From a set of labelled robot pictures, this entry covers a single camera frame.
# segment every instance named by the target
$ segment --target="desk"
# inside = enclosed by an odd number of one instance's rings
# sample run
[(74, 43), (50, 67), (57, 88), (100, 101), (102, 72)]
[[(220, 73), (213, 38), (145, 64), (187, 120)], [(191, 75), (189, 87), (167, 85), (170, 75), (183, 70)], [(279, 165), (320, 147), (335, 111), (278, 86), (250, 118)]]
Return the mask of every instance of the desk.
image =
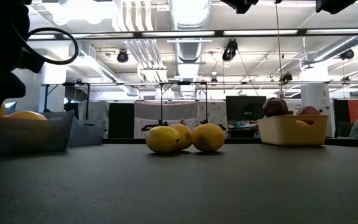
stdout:
[(110, 144), (0, 157), (0, 223), (358, 223), (358, 148)]

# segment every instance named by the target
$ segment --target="dome camera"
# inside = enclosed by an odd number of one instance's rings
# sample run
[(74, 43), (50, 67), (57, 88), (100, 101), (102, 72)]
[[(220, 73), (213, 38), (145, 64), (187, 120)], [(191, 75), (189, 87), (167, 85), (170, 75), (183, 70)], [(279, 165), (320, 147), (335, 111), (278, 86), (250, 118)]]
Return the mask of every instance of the dome camera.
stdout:
[(128, 59), (127, 50), (120, 50), (117, 56), (117, 61), (120, 63), (126, 63)]

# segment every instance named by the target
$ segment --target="ventilation duct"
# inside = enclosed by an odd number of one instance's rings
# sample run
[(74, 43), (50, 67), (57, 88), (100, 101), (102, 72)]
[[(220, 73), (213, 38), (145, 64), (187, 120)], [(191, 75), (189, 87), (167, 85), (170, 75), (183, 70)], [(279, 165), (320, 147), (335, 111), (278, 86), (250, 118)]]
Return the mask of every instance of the ventilation duct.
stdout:
[[(100, 75), (103, 75), (109, 78), (112, 82), (117, 82), (117, 75), (108, 70), (101, 62), (96, 59), (96, 50), (89, 45), (88, 54), (84, 51), (81, 51), (80, 57), (84, 60), (84, 62), (94, 70), (96, 70)], [(128, 96), (138, 96), (139, 90), (132, 88), (130, 86), (119, 85), (119, 87), (124, 90)]]
[[(211, 0), (169, 0), (171, 25), (174, 30), (205, 30), (211, 14)], [(176, 43), (180, 78), (196, 78), (201, 61), (202, 43)]]
[(323, 62), (358, 45), (358, 36), (343, 37), (323, 50), (315, 53), (314, 62)]

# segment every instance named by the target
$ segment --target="person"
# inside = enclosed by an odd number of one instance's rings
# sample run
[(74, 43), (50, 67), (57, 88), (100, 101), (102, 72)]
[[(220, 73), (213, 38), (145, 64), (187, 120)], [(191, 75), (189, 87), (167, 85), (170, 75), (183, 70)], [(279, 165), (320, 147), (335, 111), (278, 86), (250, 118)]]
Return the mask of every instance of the person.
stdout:
[(354, 122), (351, 132), (349, 133), (349, 138), (358, 139), (358, 120)]

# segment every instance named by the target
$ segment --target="white plastic basket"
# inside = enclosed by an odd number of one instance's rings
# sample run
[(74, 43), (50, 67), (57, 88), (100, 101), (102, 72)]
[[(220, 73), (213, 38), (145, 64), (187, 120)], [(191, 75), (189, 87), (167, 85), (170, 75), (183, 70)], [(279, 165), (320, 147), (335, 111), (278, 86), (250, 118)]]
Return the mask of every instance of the white plastic basket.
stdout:
[[(273, 116), (258, 120), (260, 137), (266, 144), (278, 146), (320, 146), (324, 144), (328, 116)], [(296, 121), (306, 121), (299, 125)]]

